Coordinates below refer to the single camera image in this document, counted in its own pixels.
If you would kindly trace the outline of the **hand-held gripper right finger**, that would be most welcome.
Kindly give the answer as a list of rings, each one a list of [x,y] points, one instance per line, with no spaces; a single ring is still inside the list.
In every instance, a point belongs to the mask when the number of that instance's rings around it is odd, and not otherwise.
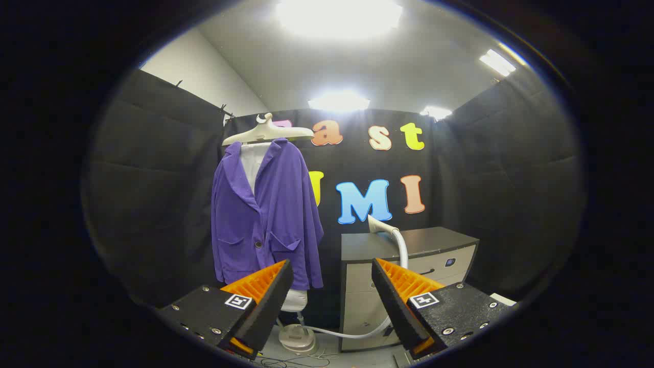
[[[395,334],[414,360],[481,335],[517,308],[465,282],[444,286],[380,258],[371,264],[371,279]]]

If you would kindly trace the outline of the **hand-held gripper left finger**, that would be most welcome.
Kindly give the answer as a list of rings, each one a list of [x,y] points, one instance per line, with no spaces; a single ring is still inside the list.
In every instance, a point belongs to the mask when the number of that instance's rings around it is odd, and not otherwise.
[[[253,361],[268,342],[293,282],[282,260],[223,287],[200,286],[156,316],[212,352]]]

